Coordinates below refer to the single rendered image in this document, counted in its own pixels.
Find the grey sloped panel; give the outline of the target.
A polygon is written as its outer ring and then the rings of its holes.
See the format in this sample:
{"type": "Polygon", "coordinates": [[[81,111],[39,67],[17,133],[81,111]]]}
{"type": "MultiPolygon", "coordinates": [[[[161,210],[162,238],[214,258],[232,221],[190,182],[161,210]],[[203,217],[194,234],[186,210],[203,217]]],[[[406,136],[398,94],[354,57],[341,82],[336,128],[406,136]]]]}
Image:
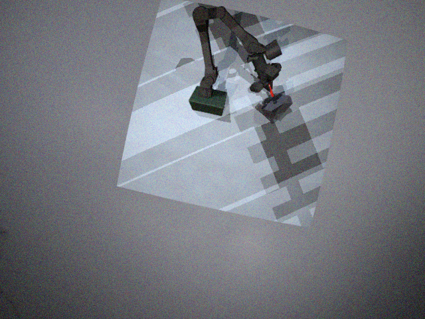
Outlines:
{"type": "Polygon", "coordinates": [[[293,104],[291,96],[275,93],[274,96],[263,106],[263,115],[274,124],[282,117],[282,114],[293,104]]]}

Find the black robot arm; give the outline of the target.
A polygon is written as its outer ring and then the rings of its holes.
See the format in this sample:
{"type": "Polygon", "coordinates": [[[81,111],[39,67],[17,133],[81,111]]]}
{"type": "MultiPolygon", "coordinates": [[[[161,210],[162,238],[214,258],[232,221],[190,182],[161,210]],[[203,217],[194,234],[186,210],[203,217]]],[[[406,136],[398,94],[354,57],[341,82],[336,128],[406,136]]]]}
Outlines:
{"type": "MultiPolygon", "coordinates": [[[[192,16],[199,32],[205,64],[205,76],[202,78],[199,86],[198,96],[200,97],[209,99],[212,96],[213,84],[216,82],[218,77],[218,67],[214,66],[211,53],[211,44],[208,32],[209,19],[221,19],[221,21],[224,22],[224,24],[227,25],[228,28],[240,39],[246,51],[249,54],[252,54],[248,55],[247,63],[252,61],[255,69],[262,68],[266,64],[263,54],[265,54],[267,60],[272,60],[282,55],[282,51],[277,40],[272,41],[266,46],[259,43],[257,38],[245,31],[223,6],[208,9],[203,6],[196,7],[192,16]]],[[[277,76],[279,76],[279,72],[281,71],[280,63],[277,62],[275,66],[272,66],[270,63],[267,65],[267,69],[262,73],[262,75],[264,77],[266,76],[270,80],[274,80],[277,76]]]]}

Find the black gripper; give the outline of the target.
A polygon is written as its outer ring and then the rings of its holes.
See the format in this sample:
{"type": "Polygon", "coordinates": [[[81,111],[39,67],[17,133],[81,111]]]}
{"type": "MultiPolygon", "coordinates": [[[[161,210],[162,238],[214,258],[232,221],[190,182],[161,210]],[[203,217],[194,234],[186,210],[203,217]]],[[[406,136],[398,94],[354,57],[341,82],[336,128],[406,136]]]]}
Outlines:
{"type": "Polygon", "coordinates": [[[270,92],[270,88],[268,84],[270,84],[271,89],[273,87],[273,80],[270,80],[266,76],[264,77],[262,73],[267,69],[267,63],[259,69],[255,69],[254,72],[258,73],[257,78],[260,79],[259,82],[253,82],[252,86],[250,87],[251,91],[253,92],[260,92],[263,87],[270,92]],[[263,70],[262,70],[263,69],[263,70]]]}

